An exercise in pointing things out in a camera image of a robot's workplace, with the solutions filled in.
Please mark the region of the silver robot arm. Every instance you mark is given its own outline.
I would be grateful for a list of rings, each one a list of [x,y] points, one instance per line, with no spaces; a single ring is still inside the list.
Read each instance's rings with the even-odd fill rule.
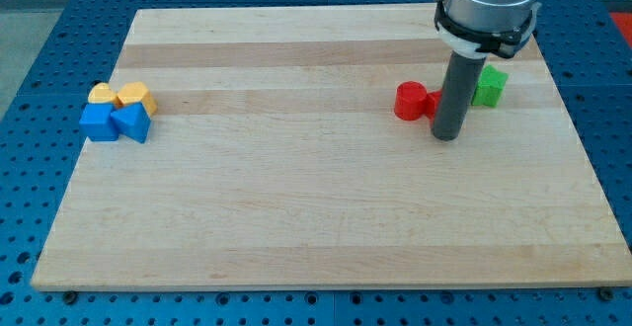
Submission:
[[[529,41],[540,4],[537,0],[435,0],[439,37],[459,55],[509,59]]]

